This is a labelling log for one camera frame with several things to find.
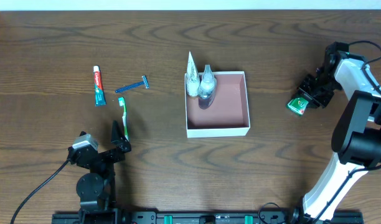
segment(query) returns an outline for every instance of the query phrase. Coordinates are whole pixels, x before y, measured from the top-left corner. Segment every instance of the box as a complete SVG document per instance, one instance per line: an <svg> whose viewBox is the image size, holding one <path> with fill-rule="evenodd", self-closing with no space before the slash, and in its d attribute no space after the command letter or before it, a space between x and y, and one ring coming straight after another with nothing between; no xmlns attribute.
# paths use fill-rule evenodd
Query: box
<svg viewBox="0 0 381 224"><path fill-rule="evenodd" d="M188 96L185 89L187 137L245 136L250 129L245 73L213 74L217 89L213 103L206 110L200 109L199 99Z"/></svg>

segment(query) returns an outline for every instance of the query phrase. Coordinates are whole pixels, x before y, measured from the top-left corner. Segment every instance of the wood grain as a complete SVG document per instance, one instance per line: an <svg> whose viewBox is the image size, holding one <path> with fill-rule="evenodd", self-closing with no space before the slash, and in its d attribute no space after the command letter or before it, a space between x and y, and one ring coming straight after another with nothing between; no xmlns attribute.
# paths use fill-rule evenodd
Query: wood grain
<svg viewBox="0 0 381 224"><path fill-rule="evenodd" d="M285 108L296 86L335 40L381 45L381 11L0 12L0 223L63 163L80 131L110 149L122 109L114 90L147 75L150 89L125 93L133 151L116 165L125 207L257 210L293 206L331 156L332 131L347 99L299 118ZM355 52L378 52L355 46ZM188 51L199 70L246 73L251 129L244 138L187 139ZM102 70L107 105L94 106L92 66ZM381 61L372 64L381 84ZM67 166L19 213L50 223L77 211ZM381 171L366 175L340 205L381 223Z"/></svg>

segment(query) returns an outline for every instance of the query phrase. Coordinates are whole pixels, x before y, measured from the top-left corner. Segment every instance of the razor head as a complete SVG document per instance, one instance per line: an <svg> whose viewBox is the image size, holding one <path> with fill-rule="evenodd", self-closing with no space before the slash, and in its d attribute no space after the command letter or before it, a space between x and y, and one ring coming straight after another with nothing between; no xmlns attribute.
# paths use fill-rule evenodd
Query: razor head
<svg viewBox="0 0 381 224"><path fill-rule="evenodd" d="M148 83L148 79L146 78L146 75L143 75L142 79L143 79L143 83L145 84L146 88L149 88L149 83Z"/></svg>

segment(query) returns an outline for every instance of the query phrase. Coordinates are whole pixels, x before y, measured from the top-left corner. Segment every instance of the toothbrush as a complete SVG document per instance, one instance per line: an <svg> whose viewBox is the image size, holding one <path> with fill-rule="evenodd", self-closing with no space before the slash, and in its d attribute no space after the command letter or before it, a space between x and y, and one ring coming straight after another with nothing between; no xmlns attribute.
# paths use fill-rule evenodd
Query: toothbrush
<svg viewBox="0 0 381 224"><path fill-rule="evenodd" d="M123 125L124 125L124 136L126 137L126 139L129 141L128 139L128 132L127 132L127 121L126 121L126 117L127 117L127 108L126 108L126 101L124 100L124 97L120 97L118 98L118 104L124 108L124 112L123 112Z"/></svg>

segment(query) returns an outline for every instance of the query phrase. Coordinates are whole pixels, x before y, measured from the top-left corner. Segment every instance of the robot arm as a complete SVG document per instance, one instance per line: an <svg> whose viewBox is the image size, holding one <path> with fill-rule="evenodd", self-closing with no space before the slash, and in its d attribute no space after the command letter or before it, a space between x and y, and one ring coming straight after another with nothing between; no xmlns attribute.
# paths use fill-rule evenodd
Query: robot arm
<svg viewBox="0 0 381 224"><path fill-rule="evenodd" d="M296 98L305 99L307 107L324 108L336 89L344 89L349 103L333 132L330 163L303 197L302 215L308 220L331 220L352 185L381 162L381 128L366 128L368 121L381 125L381 87L366 59L339 42L326 48L317 77L308 75Z"/></svg>

